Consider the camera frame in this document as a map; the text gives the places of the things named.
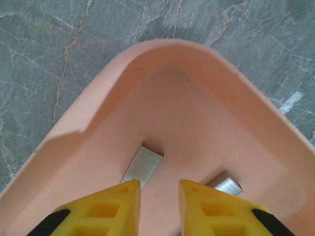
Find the salmon pink plastic tray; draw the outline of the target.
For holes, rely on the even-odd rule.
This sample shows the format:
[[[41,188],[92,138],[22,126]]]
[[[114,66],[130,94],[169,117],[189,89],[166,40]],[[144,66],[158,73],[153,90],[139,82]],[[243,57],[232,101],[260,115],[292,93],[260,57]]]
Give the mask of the salmon pink plastic tray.
[[[141,147],[161,161],[144,181],[139,236],[176,236],[179,180],[223,171],[241,198],[315,236],[315,148],[227,60],[175,39],[133,46],[93,79],[0,193],[0,236],[27,236],[57,207],[139,178]]]

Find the grey staple strip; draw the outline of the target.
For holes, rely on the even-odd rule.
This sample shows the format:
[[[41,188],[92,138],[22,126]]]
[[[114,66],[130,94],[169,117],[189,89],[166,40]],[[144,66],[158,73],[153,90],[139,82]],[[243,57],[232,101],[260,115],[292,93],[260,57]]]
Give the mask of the grey staple strip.
[[[206,185],[233,196],[237,196],[243,191],[241,185],[235,182],[227,171],[221,172]]]
[[[141,191],[145,188],[153,173],[163,159],[164,152],[156,153],[141,146],[121,179],[121,183],[137,179]]]

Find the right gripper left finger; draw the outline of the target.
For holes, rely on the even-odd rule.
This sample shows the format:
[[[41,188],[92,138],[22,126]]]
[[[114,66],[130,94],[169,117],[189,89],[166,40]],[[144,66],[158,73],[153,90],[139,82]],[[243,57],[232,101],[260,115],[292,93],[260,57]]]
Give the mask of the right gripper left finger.
[[[56,208],[27,236],[139,236],[141,185],[137,179]]]

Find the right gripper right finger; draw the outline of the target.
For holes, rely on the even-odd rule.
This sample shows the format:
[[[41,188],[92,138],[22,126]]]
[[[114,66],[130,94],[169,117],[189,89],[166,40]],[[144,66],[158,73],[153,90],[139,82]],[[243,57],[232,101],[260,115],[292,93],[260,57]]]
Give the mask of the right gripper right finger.
[[[179,212],[182,236],[296,236],[265,207],[187,179]]]

